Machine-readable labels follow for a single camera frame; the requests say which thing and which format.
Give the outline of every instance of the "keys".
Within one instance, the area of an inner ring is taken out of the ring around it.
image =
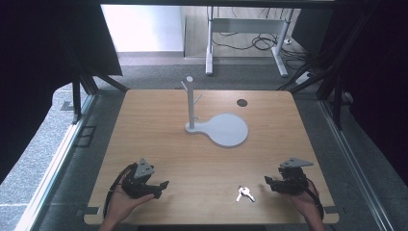
[[[246,196],[251,202],[255,202],[255,197],[251,195],[249,188],[240,186],[238,193],[237,202],[240,201],[241,196]]]

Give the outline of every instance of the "desk leg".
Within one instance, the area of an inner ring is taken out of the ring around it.
[[[206,75],[213,74],[213,10],[214,7],[211,7],[208,18],[207,54],[205,60]]]
[[[280,57],[280,51],[282,49],[283,41],[285,40],[285,36],[288,33],[289,26],[291,25],[293,9],[288,9],[288,14],[285,19],[285,23],[282,26],[282,30],[279,36],[278,44],[276,47],[272,47],[272,54],[275,58],[276,64],[279,68],[279,72],[282,77],[288,76],[288,71],[285,68],[285,65],[282,62],[282,58]]]

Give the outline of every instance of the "human hand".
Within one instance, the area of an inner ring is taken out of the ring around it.
[[[128,196],[121,187],[123,177],[115,187],[107,214],[99,227],[99,231],[115,230],[115,227],[125,220],[136,207],[154,198],[154,194],[148,194],[138,199]]]
[[[316,189],[315,184],[309,180],[308,189],[319,198],[319,191]],[[288,198],[296,210],[305,217],[306,222],[309,225],[309,229],[313,231],[324,231],[324,225],[320,217],[320,212],[316,206],[315,200],[308,193],[303,192],[298,195],[292,195],[287,193],[281,193],[283,196]]]

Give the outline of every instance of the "white desk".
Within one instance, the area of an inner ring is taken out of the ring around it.
[[[213,33],[230,32],[230,33],[253,33],[253,34],[279,34],[276,47],[271,51],[275,58],[276,64],[282,77],[288,76],[288,71],[280,57],[285,36],[288,33],[291,24],[293,9],[288,9],[285,20],[276,19],[242,19],[242,18],[214,18],[214,7],[210,8],[208,18],[208,40],[206,53],[205,73],[213,74]]]

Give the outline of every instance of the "wooden table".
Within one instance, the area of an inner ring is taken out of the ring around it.
[[[184,90],[129,90],[85,215],[88,224],[102,221],[107,191],[117,175],[140,158],[156,172],[147,182],[170,183],[160,199],[139,206],[124,222],[134,224],[272,224],[305,222],[290,201],[273,192],[264,176],[282,179],[279,165],[291,157],[313,162],[304,167],[324,207],[334,206],[314,150],[286,91],[195,90],[200,121],[222,113],[241,116],[248,125],[246,141],[234,148],[215,145],[203,135],[185,131],[189,121]],[[246,107],[237,104],[247,101]],[[236,202],[238,187],[251,189],[256,202]],[[338,214],[326,214],[335,223]]]

